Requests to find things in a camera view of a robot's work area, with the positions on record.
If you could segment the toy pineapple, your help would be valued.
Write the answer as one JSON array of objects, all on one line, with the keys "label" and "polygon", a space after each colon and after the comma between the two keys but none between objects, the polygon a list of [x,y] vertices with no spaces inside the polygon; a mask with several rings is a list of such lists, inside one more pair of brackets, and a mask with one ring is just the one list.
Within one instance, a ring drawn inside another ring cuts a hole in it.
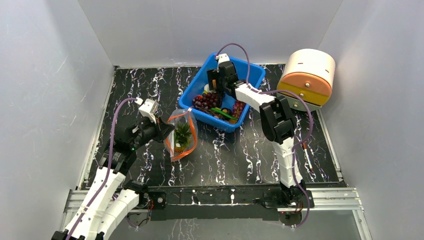
[{"label": "toy pineapple", "polygon": [[191,143],[192,131],[188,123],[178,123],[174,130],[174,151],[182,153]]}]

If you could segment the clear zip top bag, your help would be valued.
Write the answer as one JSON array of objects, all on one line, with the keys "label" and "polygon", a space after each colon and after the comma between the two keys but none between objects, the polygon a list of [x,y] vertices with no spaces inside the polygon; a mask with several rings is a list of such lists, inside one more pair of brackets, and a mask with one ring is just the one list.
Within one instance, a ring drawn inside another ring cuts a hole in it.
[{"label": "clear zip top bag", "polygon": [[171,162],[176,162],[190,155],[198,144],[198,125],[193,108],[176,109],[167,120],[174,127],[164,141]]}]

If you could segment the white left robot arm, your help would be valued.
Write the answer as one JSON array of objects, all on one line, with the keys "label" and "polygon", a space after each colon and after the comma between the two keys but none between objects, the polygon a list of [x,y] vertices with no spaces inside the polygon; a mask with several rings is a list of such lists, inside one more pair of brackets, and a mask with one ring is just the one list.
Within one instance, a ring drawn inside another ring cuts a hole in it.
[{"label": "white left robot arm", "polygon": [[53,240],[107,240],[130,210],[149,203],[147,186],[135,180],[126,183],[116,199],[113,196],[134,163],[136,151],[150,141],[162,143],[175,127],[159,117],[144,116],[115,139],[116,123],[114,119],[104,151],[106,160],[98,167],[91,188],[72,220],[54,232]]}]

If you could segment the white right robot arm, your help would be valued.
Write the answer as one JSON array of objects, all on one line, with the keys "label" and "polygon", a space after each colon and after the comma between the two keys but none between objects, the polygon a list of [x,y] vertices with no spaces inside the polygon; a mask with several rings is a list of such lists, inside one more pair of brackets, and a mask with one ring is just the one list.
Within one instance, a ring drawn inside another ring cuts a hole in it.
[{"label": "white right robot arm", "polygon": [[226,93],[259,112],[264,136],[272,143],[280,170],[280,190],[266,191],[261,198],[265,208],[307,207],[311,198],[295,159],[296,119],[288,100],[262,92],[240,80],[231,61],[220,63],[206,72],[209,88]]}]

